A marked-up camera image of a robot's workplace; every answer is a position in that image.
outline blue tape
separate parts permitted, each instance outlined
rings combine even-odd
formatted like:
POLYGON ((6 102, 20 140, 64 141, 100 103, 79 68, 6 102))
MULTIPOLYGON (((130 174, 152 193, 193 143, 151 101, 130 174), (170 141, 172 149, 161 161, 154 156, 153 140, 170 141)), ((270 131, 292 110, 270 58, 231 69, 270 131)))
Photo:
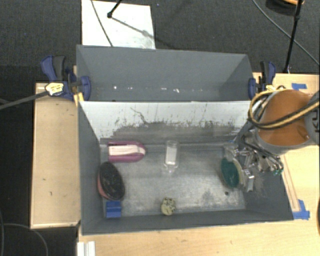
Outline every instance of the blue tape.
POLYGON ((293 218, 295 220, 307 220, 308 221, 310 218, 310 211, 306 210, 304 201, 298 199, 298 202, 300 205, 300 211, 293 212, 292 213, 293 218))
POLYGON ((307 89, 307 85, 305 83, 292 83, 292 89, 299 91, 299 89, 307 89))

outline wooden board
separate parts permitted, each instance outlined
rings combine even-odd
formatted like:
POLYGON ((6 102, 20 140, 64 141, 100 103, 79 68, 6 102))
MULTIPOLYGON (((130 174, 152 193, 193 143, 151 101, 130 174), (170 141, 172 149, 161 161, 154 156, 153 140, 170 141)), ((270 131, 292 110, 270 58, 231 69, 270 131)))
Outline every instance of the wooden board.
MULTIPOLYGON (((253 77, 256 82, 259 82, 259 76, 261 73, 254 72, 253 77)), ((313 95, 319 91, 319 75, 314 74, 285 74, 277 73, 273 79, 273 86, 285 86, 287 89, 292 89, 292 84, 306 85, 307 89, 300 89, 299 91, 313 95)))
MULTIPOLYGON (((36 85, 36 93, 45 84, 36 85)), ((34 105, 30 226, 75 226, 80 220, 77 109, 73 102, 49 97, 34 105)))

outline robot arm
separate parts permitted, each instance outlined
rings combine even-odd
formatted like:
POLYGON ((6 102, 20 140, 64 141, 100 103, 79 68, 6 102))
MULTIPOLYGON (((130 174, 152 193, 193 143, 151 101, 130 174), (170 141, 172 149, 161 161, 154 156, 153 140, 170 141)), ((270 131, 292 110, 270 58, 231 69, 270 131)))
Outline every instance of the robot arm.
POLYGON ((281 174, 280 155, 314 143, 319 145, 319 92, 264 91, 252 99, 236 138, 224 146, 223 179, 231 188, 252 191, 257 173, 281 174))

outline black cable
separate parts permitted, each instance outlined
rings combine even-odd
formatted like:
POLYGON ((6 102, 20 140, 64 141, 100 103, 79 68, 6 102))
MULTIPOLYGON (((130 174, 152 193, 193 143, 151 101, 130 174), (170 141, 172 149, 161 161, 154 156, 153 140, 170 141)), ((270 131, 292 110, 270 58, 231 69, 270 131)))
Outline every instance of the black cable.
POLYGON ((4 256, 5 253, 5 226, 6 227, 18 227, 18 228, 23 228, 26 229, 28 231, 34 232, 42 241, 44 248, 45 248, 45 255, 49 256, 49 250, 48 250, 48 245, 46 240, 44 239, 44 237, 36 230, 30 229, 28 226, 26 225, 22 225, 22 224, 16 224, 16 223, 4 223, 4 220, 2 218, 2 213, 0 210, 0 225, 1 225, 1 252, 0 252, 0 256, 4 256))
POLYGON ((104 26, 102 25, 102 22, 101 22, 101 20, 100 20, 100 18, 99 18, 99 16, 98 16, 97 10, 96 10, 95 5, 94 5, 94 1, 93 1, 93 0, 90 0, 90 1, 91 1, 93 10, 94 10, 95 16, 96 16, 96 18, 98 19, 98 22, 99 22, 99 24, 100 24, 100 26, 101 26, 101 28, 102 28, 102 30, 103 30, 104 35, 105 35, 106 39, 108 40, 110 46, 113 47, 114 45, 111 43, 110 38, 109 38, 109 36, 107 35, 107 32, 105 31, 105 28, 104 28, 104 26))
POLYGON ((5 252, 5 224, 4 224, 4 219, 2 218, 2 213, 0 210, 0 225, 1 225, 1 252, 0 256, 4 256, 5 252))
POLYGON ((43 91, 41 93, 37 93, 37 94, 29 96, 29 97, 21 98, 21 99, 18 99, 16 101, 12 101, 12 102, 6 103, 4 105, 0 105, 0 110, 4 110, 6 108, 13 107, 15 105, 19 105, 21 103, 33 101, 33 100, 36 100, 38 98, 41 98, 41 97, 44 97, 44 96, 47 96, 47 95, 48 95, 48 92, 47 91, 43 91))
MULTIPOLYGON (((257 4, 256 0, 251 0, 255 6, 259 9, 259 11, 273 24, 275 25, 282 33, 284 33, 289 39, 291 39, 291 35, 289 35, 286 31, 284 31, 283 28, 281 28, 273 19, 271 19, 265 12, 264 10, 261 9, 261 7, 257 4)), ((303 50, 318 66, 320 66, 319 62, 296 40, 293 40, 295 44, 303 50)))
POLYGON ((260 152, 263 156, 267 156, 267 157, 272 158, 275 162, 278 163, 278 166, 277 166, 277 167, 280 167, 280 168, 279 168, 280 170, 283 170, 283 169, 284 169, 284 164, 282 163, 282 161, 279 160, 279 159, 278 159, 276 156, 274 156, 272 153, 270 153, 269 151, 267 151, 267 150, 265 150, 265 149, 261 149, 261 148, 259 148, 259 147, 256 147, 256 146, 254 146, 254 145, 252 145, 252 144, 250 144, 250 143, 247 143, 247 142, 245 141, 245 135, 243 135, 243 136, 241 137, 241 140, 242 140, 243 144, 246 145, 247 147, 250 147, 251 149, 253 149, 253 150, 257 151, 257 152, 260 152))
POLYGON ((308 113, 306 113, 306 114, 304 114, 304 115, 302 115, 302 116, 299 116, 299 117, 293 119, 292 121, 290 121, 290 122, 288 122, 288 123, 285 123, 285 124, 283 124, 283 125, 280 125, 280 126, 277 126, 277 127, 270 127, 270 128, 265 128, 264 126, 274 125, 274 124, 277 124, 277 123, 279 123, 279 122, 285 121, 285 120, 287 120, 287 119, 289 119, 289 118, 291 118, 291 117, 293 117, 293 116, 296 116, 296 115, 300 114, 302 111, 304 111, 305 109, 307 109, 307 108, 309 108, 310 106, 314 105, 314 104, 315 104, 316 102, 318 102, 318 101, 319 101, 319 99, 315 99, 315 100, 309 102, 307 105, 299 108, 297 111, 294 111, 294 112, 292 112, 292 113, 290 113, 290 114, 287 114, 287 115, 285 115, 285 116, 283 116, 283 117, 281 117, 281 118, 278 118, 278 119, 273 120, 273 121, 270 121, 270 122, 255 123, 255 122, 253 122, 253 120, 251 119, 251 117, 250 117, 249 114, 248 114, 248 120, 252 123, 253 126, 255 126, 255 127, 257 127, 257 128, 260 128, 260 129, 263 129, 263 130, 273 130, 273 129, 283 128, 283 127, 285 127, 285 126, 288 126, 288 125, 296 122, 297 120, 300 120, 301 118, 305 117, 309 112, 313 111, 314 109, 316 109, 316 108, 318 108, 318 107, 315 106, 315 107, 314 107, 313 109, 311 109, 308 113))

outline metal stand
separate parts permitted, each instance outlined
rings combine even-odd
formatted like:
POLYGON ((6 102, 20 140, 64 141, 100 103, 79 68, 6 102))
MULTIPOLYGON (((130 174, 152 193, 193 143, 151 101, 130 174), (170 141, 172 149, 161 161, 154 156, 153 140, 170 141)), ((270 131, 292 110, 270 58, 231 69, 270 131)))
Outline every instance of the metal stand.
POLYGON ((292 46, 293 46, 294 40, 295 40, 298 20, 300 19, 300 10, 301 10, 301 5, 302 5, 303 1, 304 0, 298 0, 298 4, 295 9, 294 24, 293 24, 293 29, 292 29, 291 39, 290 39, 289 50, 288 50, 288 54, 286 56, 285 67, 283 70, 284 73, 289 72, 289 61, 290 61, 290 57, 291 57, 292 46))
POLYGON ((119 0, 115 6, 112 8, 112 10, 110 12, 108 12, 108 14, 106 15, 109 19, 112 18, 112 14, 114 13, 114 11, 117 9, 117 7, 120 5, 120 3, 122 2, 122 0, 119 0))

